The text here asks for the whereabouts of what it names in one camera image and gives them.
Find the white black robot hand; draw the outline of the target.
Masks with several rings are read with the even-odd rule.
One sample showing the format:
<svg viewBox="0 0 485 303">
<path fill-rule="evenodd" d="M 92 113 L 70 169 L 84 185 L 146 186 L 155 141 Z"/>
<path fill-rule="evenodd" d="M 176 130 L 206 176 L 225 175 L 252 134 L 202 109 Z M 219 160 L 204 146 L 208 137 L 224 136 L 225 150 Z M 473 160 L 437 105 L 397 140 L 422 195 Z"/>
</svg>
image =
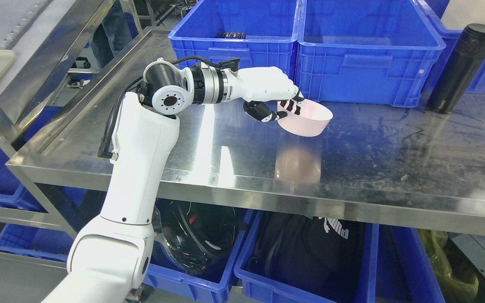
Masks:
<svg viewBox="0 0 485 303">
<path fill-rule="evenodd" d="M 251 67 L 233 72 L 223 69 L 224 92 L 221 102 L 244 100 L 243 110 L 250 117 L 261 122 L 273 122 L 287 117 L 287 112 L 300 115 L 305 98 L 281 69 L 275 66 Z M 279 102 L 286 112 L 275 112 L 266 102 Z"/>
</svg>

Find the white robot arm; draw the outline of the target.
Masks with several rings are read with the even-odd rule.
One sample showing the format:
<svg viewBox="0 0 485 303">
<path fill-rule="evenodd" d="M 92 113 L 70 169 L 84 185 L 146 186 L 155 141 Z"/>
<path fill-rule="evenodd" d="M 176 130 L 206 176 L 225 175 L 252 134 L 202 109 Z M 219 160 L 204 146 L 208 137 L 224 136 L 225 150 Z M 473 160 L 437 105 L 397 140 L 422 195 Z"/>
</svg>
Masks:
<svg viewBox="0 0 485 303">
<path fill-rule="evenodd" d="M 158 59 L 143 75 L 143 89 L 121 94 L 110 111 L 98 157 L 112 176 L 100 214 L 75 238 L 67 276 L 45 303 L 121 303 L 143 282 L 154 248 L 152 223 L 160 178 L 179 137 L 177 114 L 192 104 L 232 100 L 239 59 L 212 63 L 198 56 L 183 70 Z"/>
</svg>

